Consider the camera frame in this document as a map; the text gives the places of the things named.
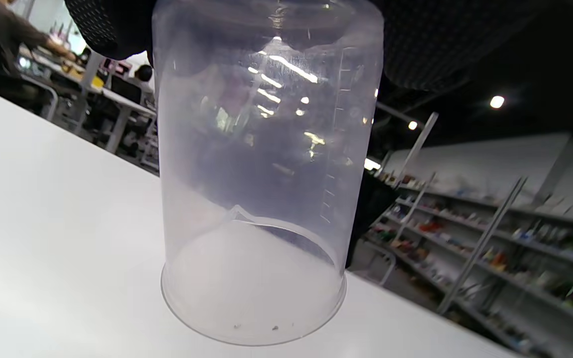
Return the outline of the person's left hand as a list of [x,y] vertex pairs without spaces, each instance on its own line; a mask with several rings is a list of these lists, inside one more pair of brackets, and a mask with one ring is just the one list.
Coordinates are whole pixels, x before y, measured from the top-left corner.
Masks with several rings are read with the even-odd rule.
[[[93,50],[112,59],[153,56],[162,0],[68,0]],[[444,92],[466,83],[480,59],[523,30],[547,0],[369,0],[383,19],[385,76],[399,88]]]

